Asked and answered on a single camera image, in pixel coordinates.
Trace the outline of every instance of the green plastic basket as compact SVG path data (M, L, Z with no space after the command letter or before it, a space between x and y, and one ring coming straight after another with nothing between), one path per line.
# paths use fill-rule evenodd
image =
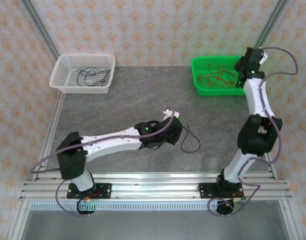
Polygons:
M197 93L200 96L242 96L245 95L244 90L242 88L237 88L237 72L234 69L235 63L241 58L241 56L199 56L192 60L192 72L194 85L196 87ZM227 70L232 73L229 74L227 72L221 73L221 78L226 81L234 82L234 84L227 85L221 79L214 80L215 78L209 77L210 75L218 76L219 74L217 68L221 65L227 66ZM207 76L202 80L199 79L200 76ZM213 85L210 85L210 82L205 84L205 81L215 82Z

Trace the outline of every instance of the orange wire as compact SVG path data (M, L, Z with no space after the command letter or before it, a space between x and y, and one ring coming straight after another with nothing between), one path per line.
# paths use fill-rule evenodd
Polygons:
M87 197L84 199L84 201L86 201L86 200L88 200L88 199L90 199L90 198L92 198L92 197L94 197L94 196L97 196L97 195L99 195L99 194L100 194L100 190L97 189L91 196L87 196Z
M211 67L214 67L217 71L211 71ZM208 71L211 74L218 74L218 75L210 75L210 74L206 74L206 75L203 75L203 76L198 75L197 82L201 83L202 85L204 85L206 87L211 87L212 89L214 87L222 87L224 89L234 87L235 82L236 82L235 78L237 77L237 75L229 72L228 67L226 65L222 64L219 67L217 67L213 63L210 63L208 65ZM227 74L228 80L223 78L224 73Z

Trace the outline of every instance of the wire tangle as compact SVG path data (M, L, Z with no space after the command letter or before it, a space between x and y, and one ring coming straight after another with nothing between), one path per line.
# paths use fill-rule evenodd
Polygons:
M110 69L101 70L95 67L87 67L84 69L78 69L76 70L76 72L78 73L76 81L80 87L83 87L85 85L89 87L97 87L97 86L102 87L107 85L111 70ZM105 76L102 79L93 82L94 78L92 77L100 74L105 74ZM80 75L84 76L82 77L83 78L82 83L80 83Z
M228 70L224 64L217 67L210 63L208 72L211 74L198 75L197 82L206 89L233 89L238 76Z

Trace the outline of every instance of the black cable bundle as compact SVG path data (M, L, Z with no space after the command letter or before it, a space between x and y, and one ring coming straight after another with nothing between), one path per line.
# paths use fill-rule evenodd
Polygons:
M108 83L111 70L109 70L109 69L101 70L101 69L98 69L98 68L95 68L95 67L87 67L85 69L78 69L78 70L76 70L76 72L78 72L76 81L77 81L77 84L79 86L83 87L83 85L81 85L81 83L79 82L79 76L83 75L84 76L84 84L86 86L89 86L89 87L101 86L102 87L102 86L104 86L105 83ZM87 77L99 75L99 74L102 74L102 73L105 73L105 76L102 79L96 81L95 83L88 84L86 82Z

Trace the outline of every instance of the white linear rail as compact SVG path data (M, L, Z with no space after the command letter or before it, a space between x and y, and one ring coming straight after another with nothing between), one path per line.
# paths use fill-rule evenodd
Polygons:
M200 201L197 190L199 183L215 183L218 173L96 173L93 174L96 183L112 183L111 199L93 200L109 201ZM21 192L21 200L53 201L55 191L61 182L59 173L40 174L35 182L27 181ZM260 184L262 187L253 200L284 200L291 199L287 181L274 180L271 173L247 173L244 181ZM67 199L69 181L59 189L61 201ZM243 186L246 197L255 187Z
M63 207L66 210L76 210L76 203L66 203ZM217 209L217 201L210 204L211 210ZM84 205L80 204L79 209L82 211L204 211L208 210L206 201L150 201L150 202L85 202ZM49 201L35 201L32 203L31 211L62 211L57 203Z

